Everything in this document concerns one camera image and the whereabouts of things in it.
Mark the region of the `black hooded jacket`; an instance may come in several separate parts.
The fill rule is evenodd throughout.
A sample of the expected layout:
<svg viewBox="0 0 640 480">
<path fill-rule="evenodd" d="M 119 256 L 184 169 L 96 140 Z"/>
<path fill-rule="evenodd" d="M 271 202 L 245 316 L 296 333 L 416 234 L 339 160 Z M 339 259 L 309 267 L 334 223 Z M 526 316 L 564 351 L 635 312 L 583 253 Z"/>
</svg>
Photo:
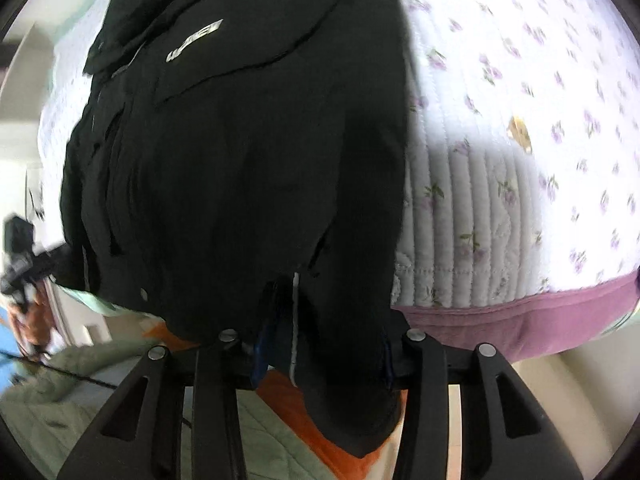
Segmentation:
<svg viewBox="0 0 640 480">
<path fill-rule="evenodd" d="M 204 344 L 387 321 L 405 192 L 399 0 L 111 0 L 66 145 L 74 284 Z"/>
</svg>

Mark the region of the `white calligraphy poster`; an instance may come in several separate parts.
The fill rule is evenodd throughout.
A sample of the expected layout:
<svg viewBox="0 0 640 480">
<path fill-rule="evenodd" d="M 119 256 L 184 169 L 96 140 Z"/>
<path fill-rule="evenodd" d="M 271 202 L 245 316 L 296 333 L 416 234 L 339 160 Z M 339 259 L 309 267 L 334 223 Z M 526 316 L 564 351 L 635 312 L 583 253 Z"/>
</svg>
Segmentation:
<svg viewBox="0 0 640 480">
<path fill-rule="evenodd" d="M 25 177 L 25 218 L 34 226 L 39 226 L 46 218 L 44 208 L 44 184 L 46 170 L 28 168 Z"/>
</svg>

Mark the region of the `purple blanket edge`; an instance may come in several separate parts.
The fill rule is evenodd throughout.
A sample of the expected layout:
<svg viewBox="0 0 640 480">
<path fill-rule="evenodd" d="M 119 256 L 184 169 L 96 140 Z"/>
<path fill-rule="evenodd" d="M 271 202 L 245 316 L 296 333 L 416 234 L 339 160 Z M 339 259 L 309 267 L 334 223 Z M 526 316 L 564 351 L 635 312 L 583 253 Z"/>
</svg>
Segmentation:
<svg viewBox="0 0 640 480">
<path fill-rule="evenodd" d="M 637 271 L 599 285 L 544 292 L 500 306 L 400 307 L 413 328 L 442 344 L 473 349 L 489 342 L 510 362 L 577 348 L 620 326 L 639 300 Z"/>
</svg>

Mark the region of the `orange cloth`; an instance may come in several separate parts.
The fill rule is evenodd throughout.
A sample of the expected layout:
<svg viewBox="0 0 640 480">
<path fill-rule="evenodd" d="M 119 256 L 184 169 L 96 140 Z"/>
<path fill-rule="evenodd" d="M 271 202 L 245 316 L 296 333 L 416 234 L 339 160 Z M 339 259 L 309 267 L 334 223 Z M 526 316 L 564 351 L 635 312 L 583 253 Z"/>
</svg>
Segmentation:
<svg viewBox="0 0 640 480">
<path fill-rule="evenodd" d="M 258 396 L 337 479 L 365 479 L 404 416 L 390 342 L 378 326 L 273 327 L 260 346 L 271 370 Z"/>
</svg>

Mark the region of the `floral quilted bedspread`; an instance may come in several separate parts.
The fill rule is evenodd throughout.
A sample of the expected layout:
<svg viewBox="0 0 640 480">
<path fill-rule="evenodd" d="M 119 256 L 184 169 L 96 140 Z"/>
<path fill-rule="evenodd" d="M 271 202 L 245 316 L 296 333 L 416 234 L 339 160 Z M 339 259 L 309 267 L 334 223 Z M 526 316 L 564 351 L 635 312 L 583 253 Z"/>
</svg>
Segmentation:
<svg viewBox="0 0 640 480">
<path fill-rule="evenodd" d="M 638 272 L 639 46 L 612 1 L 399 1 L 409 119 L 390 306 L 493 307 Z M 81 100 L 53 125 L 66 145 L 87 58 Z"/>
</svg>

